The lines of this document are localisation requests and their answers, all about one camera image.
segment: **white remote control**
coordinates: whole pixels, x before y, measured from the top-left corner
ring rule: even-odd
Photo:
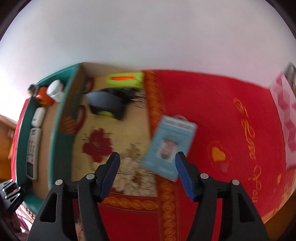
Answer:
[[[41,138],[41,128],[34,127],[30,131],[27,148],[26,174],[32,180],[38,179],[38,153]]]

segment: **wooden furniture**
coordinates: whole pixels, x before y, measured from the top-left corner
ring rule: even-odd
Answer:
[[[0,182],[11,178],[10,149],[16,124],[0,115]]]

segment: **floral pattern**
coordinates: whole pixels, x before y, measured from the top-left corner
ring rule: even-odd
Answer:
[[[129,196],[157,197],[154,174],[141,167],[141,158],[123,156],[113,188]]]
[[[105,137],[102,128],[92,131],[89,142],[83,145],[83,153],[90,155],[98,163],[112,153],[111,139]]]

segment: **red flower pattern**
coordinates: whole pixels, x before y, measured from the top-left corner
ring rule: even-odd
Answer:
[[[112,153],[111,139],[104,137],[104,130],[93,130],[89,142],[84,143],[83,153],[90,155],[94,162],[101,162],[103,157]]]

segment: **heart design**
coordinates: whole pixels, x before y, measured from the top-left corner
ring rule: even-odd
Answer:
[[[226,155],[218,147],[212,147],[212,158],[214,162],[225,161]]]

